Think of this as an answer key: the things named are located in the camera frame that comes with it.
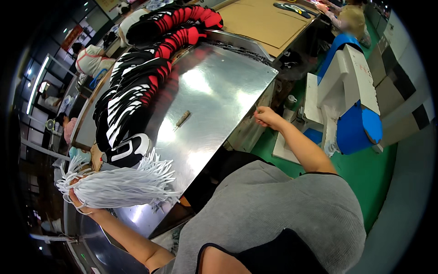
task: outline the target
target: woman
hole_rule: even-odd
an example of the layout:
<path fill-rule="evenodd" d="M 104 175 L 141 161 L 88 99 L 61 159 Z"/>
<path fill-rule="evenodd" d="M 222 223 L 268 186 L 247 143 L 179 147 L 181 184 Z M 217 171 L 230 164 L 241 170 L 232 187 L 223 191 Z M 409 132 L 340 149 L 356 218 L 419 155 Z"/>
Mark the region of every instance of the woman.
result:
<path fill-rule="evenodd" d="M 65 114 L 65 112 L 61 112 L 58 117 L 55 118 L 55 122 L 58 122 L 60 125 L 64 127 L 64 139 L 67 144 L 70 144 L 71 134 L 73 133 L 74 126 L 76 125 L 77 118 L 70 118 Z"/>
<path fill-rule="evenodd" d="M 284 136 L 307 173 L 292 180 L 260 158 L 248 164 L 238 159 L 240 166 L 233 167 L 235 159 L 228 159 L 211 199 L 181 230 L 176 257 L 106 210 L 81 210 L 150 273 L 346 272 L 358 262 L 366 238 L 353 191 L 321 148 L 291 123 L 269 107 L 254 116 Z M 73 189 L 69 194 L 80 206 Z"/>
<path fill-rule="evenodd" d="M 116 59 L 103 57 L 105 50 L 98 46 L 89 45 L 87 48 L 81 43 L 74 43 L 71 46 L 73 52 L 77 54 L 76 69 L 85 75 L 96 78 L 103 77 L 106 72 L 100 73 L 102 69 L 107 71 L 113 66 Z"/>
<path fill-rule="evenodd" d="M 367 0 L 346 0 L 347 5 L 338 7 L 329 0 L 320 0 L 322 3 L 315 4 L 315 6 L 327 15 L 332 21 L 333 37 L 328 43 L 332 43 L 333 39 L 340 33 L 346 32 L 357 40 L 360 40 L 364 35 L 365 16 L 362 9 L 362 3 L 366 4 Z"/>
<path fill-rule="evenodd" d="M 120 23 L 119 26 L 119 36 L 123 41 L 121 47 L 125 47 L 126 44 L 131 45 L 129 41 L 126 40 L 126 34 L 129 30 L 129 27 L 137 23 L 140 20 L 140 17 L 142 15 L 149 13 L 149 11 L 147 9 L 139 9 L 137 11 L 134 11 L 131 8 L 131 4 L 125 2 L 122 2 L 119 5 L 118 10 L 119 10 L 119 14 L 125 17 L 125 19 Z"/>

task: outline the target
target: white machine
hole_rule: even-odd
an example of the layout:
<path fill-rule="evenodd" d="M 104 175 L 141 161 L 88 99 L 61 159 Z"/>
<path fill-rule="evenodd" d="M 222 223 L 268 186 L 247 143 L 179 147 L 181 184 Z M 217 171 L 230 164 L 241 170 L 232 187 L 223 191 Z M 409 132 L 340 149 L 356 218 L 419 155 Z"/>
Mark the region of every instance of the white machine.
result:
<path fill-rule="evenodd" d="M 382 138 L 380 110 L 373 78 L 357 41 L 336 37 L 318 75 L 307 74 L 304 106 L 283 115 L 327 156 L 352 154 Z M 298 163 L 278 134 L 274 156 Z"/>

